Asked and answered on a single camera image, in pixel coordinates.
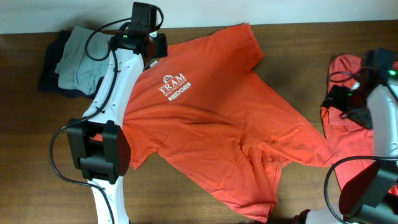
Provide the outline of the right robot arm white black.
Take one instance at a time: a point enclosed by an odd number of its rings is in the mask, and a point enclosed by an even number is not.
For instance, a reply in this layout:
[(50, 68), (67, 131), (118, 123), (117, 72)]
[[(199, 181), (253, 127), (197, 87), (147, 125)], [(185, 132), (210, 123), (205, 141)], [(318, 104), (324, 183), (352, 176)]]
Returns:
[(321, 105), (326, 140), (340, 158), (337, 203), (305, 210), (294, 223), (397, 222), (397, 52), (335, 57)]

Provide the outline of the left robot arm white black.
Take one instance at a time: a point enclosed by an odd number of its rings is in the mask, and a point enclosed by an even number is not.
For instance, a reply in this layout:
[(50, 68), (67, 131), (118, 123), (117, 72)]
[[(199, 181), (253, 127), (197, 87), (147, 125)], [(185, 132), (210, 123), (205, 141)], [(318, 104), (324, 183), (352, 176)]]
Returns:
[(122, 131), (124, 112), (139, 75), (152, 59), (167, 56), (164, 18), (155, 5), (134, 2), (132, 15), (107, 43), (108, 60), (99, 90), (83, 114), (71, 119), (65, 130), (73, 165), (92, 189), (99, 223), (129, 223), (124, 205), (123, 178), (131, 148)]

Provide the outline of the pink red t-shirt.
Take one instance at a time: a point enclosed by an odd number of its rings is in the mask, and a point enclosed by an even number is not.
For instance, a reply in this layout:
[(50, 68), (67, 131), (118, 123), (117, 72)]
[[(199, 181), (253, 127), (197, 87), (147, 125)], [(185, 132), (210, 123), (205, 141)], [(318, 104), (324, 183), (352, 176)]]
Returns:
[[(346, 78), (343, 72), (356, 73), (361, 68), (360, 57), (343, 54), (331, 60), (328, 74), (338, 72), (332, 79)], [(335, 160), (351, 156), (373, 155), (373, 131), (364, 129), (349, 119), (340, 118), (341, 111), (330, 107), (321, 107), (321, 119), (324, 135), (338, 156)], [(352, 178), (373, 163), (372, 160), (354, 160), (339, 165), (335, 169), (339, 187), (343, 188)]]

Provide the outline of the orange printed t-shirt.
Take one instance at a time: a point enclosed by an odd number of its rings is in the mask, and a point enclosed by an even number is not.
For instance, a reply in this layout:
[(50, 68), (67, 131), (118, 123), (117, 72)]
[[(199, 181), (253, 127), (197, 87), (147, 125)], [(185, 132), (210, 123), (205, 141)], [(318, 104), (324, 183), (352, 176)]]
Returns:
[(337, 153), (254, 67), (247, 23), (168, 47), (137, 79), (123, 118), (140, 167), (153, 153), (240, 215), (266, 222), (283, 167), (327, 167)]

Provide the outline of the dark navy folded garment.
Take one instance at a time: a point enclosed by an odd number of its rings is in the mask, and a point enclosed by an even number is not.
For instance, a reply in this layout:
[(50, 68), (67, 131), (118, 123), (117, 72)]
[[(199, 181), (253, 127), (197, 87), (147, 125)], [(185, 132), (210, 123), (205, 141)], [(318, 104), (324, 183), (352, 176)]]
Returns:
[(47, 47), (44, 58), (44, 68), (38, 83), (38, 90), (59, 93), (69, 98), (78, 98), (80, 96), (84, 96), (85, 98), (94, 99), (103, 81), (103, 77), (96, 82), (97, 87), (95, 92), (91, 95), (86, 95), (80, 90), (67, 90), (58, 86), (59, 74), (55, 72), (55, 69), (62, 58), (65, 44), (70, 38), (71, 33), (71, 31), (61, 30), (57, 39)]

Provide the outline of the grey folded garment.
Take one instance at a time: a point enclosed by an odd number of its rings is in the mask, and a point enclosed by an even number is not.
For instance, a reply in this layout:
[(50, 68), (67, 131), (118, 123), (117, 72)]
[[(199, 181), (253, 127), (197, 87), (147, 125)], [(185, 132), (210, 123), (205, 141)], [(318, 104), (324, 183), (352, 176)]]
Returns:
[(108, 41), (111, 36), (103, 33), (90, 35), (92, 30), (76, 26), (65, 44), (62, 58), (55, 73), (58, 74), (58, 87), (78, 90), (92, 95), (100, 78), (108, 67)]

